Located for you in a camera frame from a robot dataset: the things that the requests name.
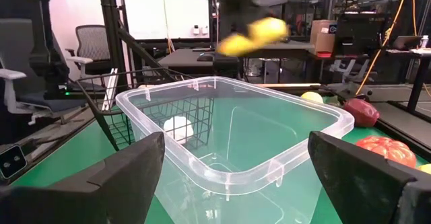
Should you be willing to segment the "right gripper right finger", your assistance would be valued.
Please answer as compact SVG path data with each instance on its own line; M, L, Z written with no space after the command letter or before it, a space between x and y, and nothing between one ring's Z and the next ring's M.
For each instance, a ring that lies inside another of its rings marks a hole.
M431 224L431 174L319 131L308 153L343 224Z

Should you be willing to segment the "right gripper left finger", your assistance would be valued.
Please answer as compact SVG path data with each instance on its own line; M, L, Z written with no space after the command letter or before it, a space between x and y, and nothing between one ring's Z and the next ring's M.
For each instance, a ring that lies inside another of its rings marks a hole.
M155 132L48 187L0 188L0 224L144 224L164 154Z

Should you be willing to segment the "yellow-orange round fruit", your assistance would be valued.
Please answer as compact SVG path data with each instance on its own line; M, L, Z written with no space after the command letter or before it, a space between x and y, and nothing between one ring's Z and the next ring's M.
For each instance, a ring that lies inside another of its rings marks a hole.
M246 34L234 32L223 39L217 47L217 52L228 57L240 57L290 35L290 29L285 21L274 17L257 20L248 24L246 28Z

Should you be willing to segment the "dark red apple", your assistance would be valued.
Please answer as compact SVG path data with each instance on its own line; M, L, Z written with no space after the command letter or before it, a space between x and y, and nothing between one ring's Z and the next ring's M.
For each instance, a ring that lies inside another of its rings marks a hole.
M343 109L349 112L359 127L373 127L380 118L380 112L370 103L358 98L347 100Z

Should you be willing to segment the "green leafy vegetable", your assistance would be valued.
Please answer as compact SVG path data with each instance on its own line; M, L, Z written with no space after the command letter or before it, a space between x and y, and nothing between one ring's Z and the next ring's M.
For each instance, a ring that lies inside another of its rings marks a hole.
M313 91L306 91L305 93L303 93L301 95L301 98L304 98L304 99L310 100L310 101L314 101L317 103L328 104L331 106L336 106L336 107L341 106L341 103L340 103L337 96L325 96L325 97L323 97L320 94L318 94L317 92L313 92Z

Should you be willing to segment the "orange-red ribbed pumpkin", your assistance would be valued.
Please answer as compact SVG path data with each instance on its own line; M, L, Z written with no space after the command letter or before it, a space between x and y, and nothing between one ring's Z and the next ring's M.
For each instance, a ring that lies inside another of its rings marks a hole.
M401 141L388 137L369 136L356 142L356 146L382 155L385 159L415 168L416 155Z

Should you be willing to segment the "white whiteboard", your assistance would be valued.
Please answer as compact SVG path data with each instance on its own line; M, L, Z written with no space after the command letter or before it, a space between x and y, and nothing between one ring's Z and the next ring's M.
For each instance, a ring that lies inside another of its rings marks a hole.
M124 0L137 40L209 38L208 0Z

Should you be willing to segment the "cardboard box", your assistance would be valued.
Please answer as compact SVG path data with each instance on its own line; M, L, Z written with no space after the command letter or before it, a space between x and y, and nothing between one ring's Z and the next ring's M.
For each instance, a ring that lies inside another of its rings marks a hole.
M333 52L335 42L335 20L313 20L310 32L310 43L314 46L312 54L318 52Z

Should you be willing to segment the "white garlic bulb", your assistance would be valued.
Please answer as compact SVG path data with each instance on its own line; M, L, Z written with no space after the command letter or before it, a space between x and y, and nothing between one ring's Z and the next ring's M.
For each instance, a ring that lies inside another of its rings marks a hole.
M163 124L163 130L181 145L184 145L194 135L193 125L185 116L169 118Z

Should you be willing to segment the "clear plastic bin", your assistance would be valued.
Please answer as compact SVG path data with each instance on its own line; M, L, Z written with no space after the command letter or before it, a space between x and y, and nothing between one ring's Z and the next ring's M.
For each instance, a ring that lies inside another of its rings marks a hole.
M321 191L308 136L342 138L351 114L225 77L124 91L134 137L164 134L156 197L174 224L309 224Z

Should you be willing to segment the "black standing desk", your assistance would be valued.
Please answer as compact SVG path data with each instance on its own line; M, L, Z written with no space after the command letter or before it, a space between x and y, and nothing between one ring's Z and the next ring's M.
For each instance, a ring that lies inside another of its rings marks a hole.
M418 67L418 71L416 73L416 77L413 82L413 87L412 87L407 105L404 106L399 102L387 101L388 104L400 110L403 110L415 116L419 116L420 112L416 110L416 106L418 104L418 100L422 92L422 87L425 81L426 72L431 63L431 48L415 49L407 52L401 52L401 51L390 52L388 50L387 53L390 56L397 56L397 57L411 59L411 60L416 60L416 59L420 60L420 65Z

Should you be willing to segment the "black equipment cabinet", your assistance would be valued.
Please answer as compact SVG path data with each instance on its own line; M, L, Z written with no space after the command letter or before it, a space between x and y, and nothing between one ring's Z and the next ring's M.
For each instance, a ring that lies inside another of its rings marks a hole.
M371 55L381 49L385 13L344 13L337 20L333 54L338 56Z

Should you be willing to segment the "dark laptop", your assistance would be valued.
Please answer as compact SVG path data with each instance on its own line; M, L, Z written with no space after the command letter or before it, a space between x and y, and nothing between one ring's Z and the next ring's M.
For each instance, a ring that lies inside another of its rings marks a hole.
M421 36L398 36L392 43L392 48L397 50L410 50L420 45Z

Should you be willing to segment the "grey white-armed office chair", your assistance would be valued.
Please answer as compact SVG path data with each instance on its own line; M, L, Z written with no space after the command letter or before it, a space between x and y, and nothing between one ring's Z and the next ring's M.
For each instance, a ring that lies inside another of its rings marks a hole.
M85 100L46 100L46 81L30 67L34 47L32 22L0 19L0 79L5 83L4 104L12 114L29 114L29 125L39 118L59 118L83 108Z

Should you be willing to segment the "black upright frame post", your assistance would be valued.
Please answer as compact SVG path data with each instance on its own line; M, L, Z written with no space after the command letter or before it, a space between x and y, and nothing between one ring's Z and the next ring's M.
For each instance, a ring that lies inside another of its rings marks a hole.
M156 70L163 78L175 81L175 78L163 68L153 57L141 47L135 39L120 25L120 17L117 11L116 0L100 0L104 24L106 28L106 36L110 51L110 58L116 68L119 69L118 90L125 91L129 84L127 83L123 44L124 42L133 52L136 52L146 63Z

